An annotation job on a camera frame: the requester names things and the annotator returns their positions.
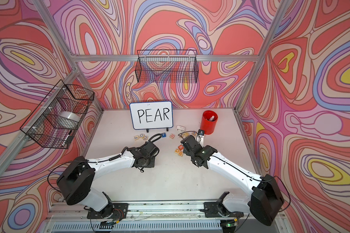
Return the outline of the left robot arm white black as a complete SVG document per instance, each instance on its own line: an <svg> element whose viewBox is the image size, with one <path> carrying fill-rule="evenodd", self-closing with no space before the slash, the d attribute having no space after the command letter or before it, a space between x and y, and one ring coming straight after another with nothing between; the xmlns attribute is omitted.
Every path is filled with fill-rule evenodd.
<svg viewBox="0 0 350 233"><path fill-rule="evenodd" d="M118 223L127 215L127 204L114 204L109 196L92 187L92 183L98 178L109 173L134 168L140 172L155 166L159 148L155 142L161 139L161 134L155 134L140 147L124 147L115 155L86 159L82 156L68 161L66 169L56 181L57 187L67 205L84 205L88 211L87 218L109 219Z"/></svg>

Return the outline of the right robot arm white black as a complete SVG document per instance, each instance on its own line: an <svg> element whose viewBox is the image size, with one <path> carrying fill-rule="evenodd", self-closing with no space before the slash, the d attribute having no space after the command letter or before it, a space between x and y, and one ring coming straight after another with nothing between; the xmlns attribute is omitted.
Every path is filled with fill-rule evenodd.
<svg viewBox="0 0 350 233"><path fill-rule="evenodd" d="M239 219L248 213L261 224L271 226L278 213L286 210L284 196L279 187L282 180L278 176L261 176L238 166L217 149L205 146L201 130L197 135L182 132L179 137L183 153L191 158L192 164L218 173L244 192L243 196L239 196L225 191L216 201L205 202L201 211L207 218Z"/></svg>

